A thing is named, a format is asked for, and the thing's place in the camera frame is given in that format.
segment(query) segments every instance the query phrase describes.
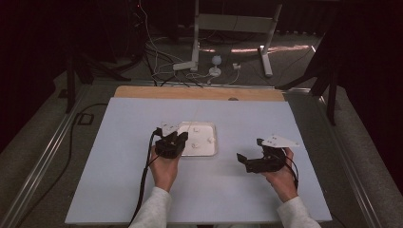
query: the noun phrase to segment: black cable on floor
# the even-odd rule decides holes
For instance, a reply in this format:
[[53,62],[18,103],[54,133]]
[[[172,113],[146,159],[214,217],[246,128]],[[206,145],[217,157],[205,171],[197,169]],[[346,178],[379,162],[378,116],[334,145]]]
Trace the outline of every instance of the black cable on floor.
[[[149,60],[148,60],[148,56],[147,56],[146,50],[144,51],[144,58],[145,58],[145,60],[146,60],[146,65],[148,66],[148,69],[150,70],[150,74],[153,75],[153,74],[154,74],[154,71],[152,70],[151,64],[150,64],[150,62],[149,62]],[[154,77],[151,76],[151,78],[152,78],[152,80],[154,81],[154,86],[158,86],[157,81],[154,79]]]
[[42,197],[40,199],[38,199],[29,209],[28,211],[24,214],[24,216],[18,221],[17,225],[15,227],[20,227],[24,221],[27,219],[27,217],[30,215],[30,213],[32,213],[32,211],[39,205],[39,203],[45,198],[45,196],[50,192],[50,190],[52,190],[52,188],[59,182],[60,178],[63,177],[63,175],[66,173],[66,170],[68,168],[68,165],[70,164],[71,161],[71,155],[72,155],[72,145],[73,145],[73,128],[74,125],[77,123],[77,120],[79,117],[81,117],[84,112],[93,107],[93,106],[97,106],[97,105],[107,105],[107,104],[92,104],[90,106],[87,106],[86,108],[84,108],[82,111],[80,111],[79,113],[76,114],[76,116],[74,117],[73,123],[71,124],[71,129],[70,129],[70,141],[69,141],[69,148],[68,148],[68,158],[65,164],[65,167],[63,168],[62,172],[59,174],[59,176],[57,177],[57,179],[54,181],[54,183],[50,186],[50,188],[48,188],[48,190],[45,192],[44,195],[42,195]]
[[[154,57],[156,56],[155,54],[153,54],[153,52],[156,52],[156,51],[153,50],[153,49],[145,48],[145,52],[146,52],[147,54],[149,54],[149,55],[154,56]],[[159,52],[159,51],[157,51],[157,52],[159,53],[159,56],[158,56],[159,59],[164,60],[164,61],[166,61],[166,62],[168,62],[168,63],[174,63],[174,61],[172,60],[172,58],[169,57],[168,55],[166,55],[166,54],[164,54],[164,53],[161,53],[161,52]]]

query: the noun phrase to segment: small white object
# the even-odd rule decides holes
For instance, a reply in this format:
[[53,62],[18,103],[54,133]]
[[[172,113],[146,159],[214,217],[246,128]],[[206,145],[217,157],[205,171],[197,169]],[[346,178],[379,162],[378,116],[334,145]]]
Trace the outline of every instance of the small white object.
[[217,134],[213,123],[182,122],[178,134],[188,132],[182,156],[214,156],[217,154]]
[[177,131],[179,129],[179,126],[161,122],[161,129],[163,130],[163,136],[165,137],[172,132]]
[[216,139],[214,139],[213,137],[210,137],[207,140],[209,143],[214,143],[216,141]]
[[221,56],[215,55],[211,62],[213,63],[214,67],[211,67],[208,70],[208,73],[213,77],[219,77],[221,75],[221,70],[217,67],[217,65],[221,64]]
[[176,70],[194,68],[195,66],[196,66],[196,62],[190,61],[190,62],[175,64],[175,65],[173,66],[173,68],[174,68],[174,70],[176,71]]
[[263,141],[261,144],[275,147],[275,148],[283,148],[283,147],[297,147],[299,146],[298,142],[293,142],[288,139],[285,139],[281,136],[272,134],[269,139]]
[[232,64],[232,67],[233,67],[234,69],[240,69],[240,64],[234,63],[234,64]]
[[263,50],[264,50],[264,46],[260,46],[259,53],[260,53],[260,57],[261,57],[261,62],[263,63],[264,75],[266,77],[272,77],[273,70],[270,65],[269,55],[267,54],[267,52],[264,52]]

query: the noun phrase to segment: hand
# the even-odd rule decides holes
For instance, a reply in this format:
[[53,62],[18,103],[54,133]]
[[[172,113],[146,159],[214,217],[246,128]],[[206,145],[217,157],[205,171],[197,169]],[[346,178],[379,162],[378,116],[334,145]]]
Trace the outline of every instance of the hand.
[[[294,157],[293,151],[291,151],[290,148],[285,148],[285,156],[288,157],[286,163],[291,167],[291,160]],[[284,166],[277,172],[265,172],[261,174],[272,184],[272,187],[275,189],[282,202],[286,202],[298,196],[293,174],[288,167]]]
[[150,161],[153,162],[150,164],[150,167],[155,186],[162,188],[166,192],[169,192],[178,174],[178,162],[181,158],[181,155],[179,155],[176,159],[157,157],[158,155],[155,153],[155,146],[153,146],[151,148],[150,159]]

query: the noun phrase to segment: metal rail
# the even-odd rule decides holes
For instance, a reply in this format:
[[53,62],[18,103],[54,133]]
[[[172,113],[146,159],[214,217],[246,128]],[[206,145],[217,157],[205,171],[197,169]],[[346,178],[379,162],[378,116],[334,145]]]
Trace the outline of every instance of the metal rail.
[[23,216],[30,199],[32,198],[36,188],[38,187],[41,179],[44,177],[48,167],[57,152],[63,138],[65,137],[70,124],[73,122],[74,114],[77,110],[78,104],[83,100],[87,94],[89,85],[82,85],[77,94],[77,102],[71,109],[69,114],[66,114],[63,120],[57,127],[54,135],[50,139],[47,148],[42,153],[38,162],[34,165],[29,175],[27,176],[23,186],[11,204],[0,223],[1,228],[13,228],[18,224],[18,221]]
[[[320,97],[317,100],[317,107],[320,115],[323,116],[324,120],[327,120],[328,118],[326,115],[326,103],[323,97]],[[355,171],[354,163],[350,159],[348,151],[344,147],[337,129],[332,126],[330,122],[326,122],[326,125],[329,129],[331,137],[335,142],[336,150],[338,151],[337,154],[341,160],[341,165],[343,166],[343,170],[346,173],[347,179],[349,180],[349,183],[355,193],[355,198],[361,208],[362,214],[367,220],[368,226],[371,228],[381,228],[382,224],[380,223],[380,220],[371,204],[368,194],[365,191],[365,188]]]

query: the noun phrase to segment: white fabric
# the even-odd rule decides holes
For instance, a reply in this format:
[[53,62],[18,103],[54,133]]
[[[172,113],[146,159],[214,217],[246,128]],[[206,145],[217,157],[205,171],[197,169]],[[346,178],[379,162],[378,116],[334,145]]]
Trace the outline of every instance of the white fabric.
[[[196,228],[196,225],[166,225],[171,206],[171,196],[163,189],[154,187],[150,198],[144,203],[129,228]],[[278,208],[278,214],[285,228],[319,228],[300,197],[290,199]],[[214,228],[259,228],[259,225],[215,225]]]
[[129,228],[165,228],[171,203],[169,193],[154,187],[150,198],[142,205]]
[[285,228],[317,228],[320,225],[311,218],[300,197],[284,202],[278,208],[278,215]]

